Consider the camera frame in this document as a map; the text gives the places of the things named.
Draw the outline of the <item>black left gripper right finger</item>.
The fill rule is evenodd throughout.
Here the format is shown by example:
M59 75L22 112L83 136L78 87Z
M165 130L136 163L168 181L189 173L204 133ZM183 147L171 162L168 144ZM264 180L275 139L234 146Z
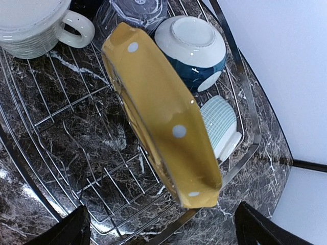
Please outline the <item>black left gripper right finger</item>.
M311 244L282 229L245 201L242 201L235 211L235 228L238 244L242 245Z

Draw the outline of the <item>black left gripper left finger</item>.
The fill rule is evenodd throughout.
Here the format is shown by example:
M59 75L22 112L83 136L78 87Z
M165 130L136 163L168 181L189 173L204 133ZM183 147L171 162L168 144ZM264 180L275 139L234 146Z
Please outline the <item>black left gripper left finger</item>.
M90 236L90 215L87 208L81 205L49 230L25 244L90 244Z

